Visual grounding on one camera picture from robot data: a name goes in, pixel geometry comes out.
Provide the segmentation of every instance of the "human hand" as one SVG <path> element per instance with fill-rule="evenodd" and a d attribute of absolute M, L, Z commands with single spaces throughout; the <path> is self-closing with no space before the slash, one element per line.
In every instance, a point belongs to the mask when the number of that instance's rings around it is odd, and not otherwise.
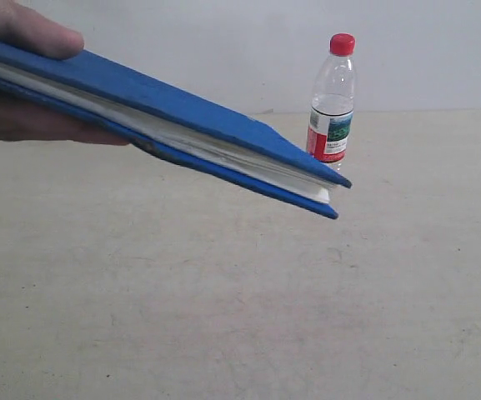
<path fill-rule="evenodd" d="M 0 41 L 55 59 L 71 58 L 83 36 L 13 0 L 0 0 Z M 0 140 L 72 140 L 123 145 L 126 141 L 92 124 L 0 92 Z"/>

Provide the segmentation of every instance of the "book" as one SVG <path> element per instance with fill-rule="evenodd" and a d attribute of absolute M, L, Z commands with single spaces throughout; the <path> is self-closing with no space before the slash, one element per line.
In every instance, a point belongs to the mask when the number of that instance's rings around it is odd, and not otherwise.
<path fill-rule="evenodd" d="M 336 219 L 352 183 L 269 125 L 87 50 L 53 60 L 0 42 L 0 90 L 98 124 L 164 161 Z"/>

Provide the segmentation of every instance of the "red label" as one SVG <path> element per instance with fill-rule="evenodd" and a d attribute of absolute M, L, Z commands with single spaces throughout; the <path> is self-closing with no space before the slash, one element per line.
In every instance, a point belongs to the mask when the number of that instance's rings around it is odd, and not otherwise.
<path fill-rule="evenodd" d="M 307 153 L 321 161 L 322 163 L 335 163 L 340 161 L 346 154 L 346 151 L 337 152 L 336 154 L 327 154 L 325 147 L 327 145 L 327 135 L 317 133 L 311 127 L 308 127 L 307 135 Z"/>

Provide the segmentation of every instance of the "red bottle cap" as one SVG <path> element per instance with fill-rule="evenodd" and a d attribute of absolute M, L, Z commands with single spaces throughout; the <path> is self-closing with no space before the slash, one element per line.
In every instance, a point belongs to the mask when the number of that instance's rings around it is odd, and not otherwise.
<path fill-rule="evenodd" d="M 347 33 L 337 33 L 331 37 L 331 53 L 335 56 L 351 56 L 355 49 L 355 38 Z"/>

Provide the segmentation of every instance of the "plastic water bottle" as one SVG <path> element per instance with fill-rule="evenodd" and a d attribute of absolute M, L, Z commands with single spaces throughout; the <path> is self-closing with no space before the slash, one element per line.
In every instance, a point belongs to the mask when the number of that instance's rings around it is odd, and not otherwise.
<path fill-rule="evenodd" d="M 340 170 L 353 117 L 355 38 L 339 33 L 331 38 L 330 53 L 313 88 L 307 153 Z"/>

